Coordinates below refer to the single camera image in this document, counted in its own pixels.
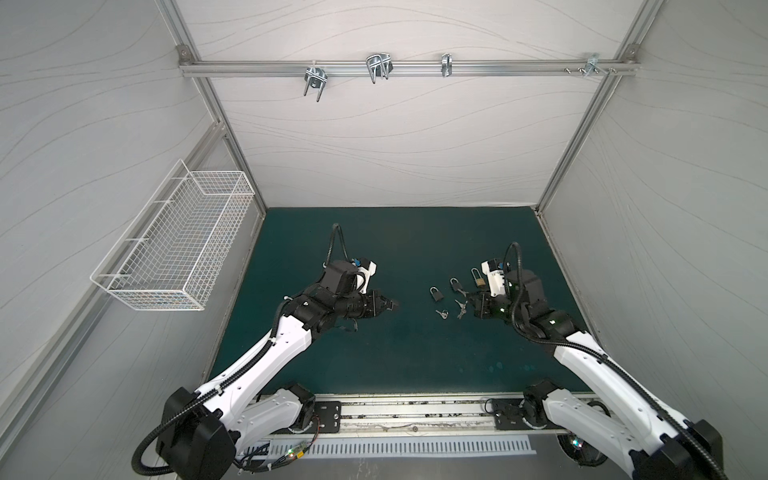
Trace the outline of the brass padlock long shackle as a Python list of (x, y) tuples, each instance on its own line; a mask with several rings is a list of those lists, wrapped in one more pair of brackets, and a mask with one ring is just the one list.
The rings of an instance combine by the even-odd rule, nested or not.
[(475, 285), (478, 288), (484, 288), (487, 285), (487, 283), (486, 283), (485, 279), (483, 278), (483, 275), (481, 274), (479, 269), (473, 267), (470, 270), (470, 272), (471, 272), (473, 281), (474, 281)]

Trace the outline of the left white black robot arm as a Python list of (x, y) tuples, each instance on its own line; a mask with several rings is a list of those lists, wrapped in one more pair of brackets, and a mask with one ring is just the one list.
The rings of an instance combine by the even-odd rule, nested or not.
[(133, 453), (134, 472), (220, 479), (253, 443), (278, 430), (305, 428), (315, 397), (303, 387), (256, 397), (337, 320), (357, 322), (397, 308), (395, 300), (370, 288), (376, 268), (365, 258), (328, 263), (317, 282), (279, 304), (268, 332), (230, 367), (195, 390), (174, 391), (159, 426)]

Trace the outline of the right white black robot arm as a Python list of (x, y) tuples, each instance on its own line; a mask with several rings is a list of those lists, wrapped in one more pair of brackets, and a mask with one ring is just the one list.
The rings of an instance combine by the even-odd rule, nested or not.
[(723, 479), (723, 439), (705, 420), (693, 422), (619, 366), (565, 311), (549, 307), (540, 279), (501, 260), (471, 271), (467, 294), (480, 319), (501, 319), (541, 346), (595, 394), (579, 399), (550, 380), (528, 387), (511, 405), (492, 403), (497, 424), (520, 420), (534, 430), (559, 427), (558, 443), (575, 463), (612, 461), (632, 479)]

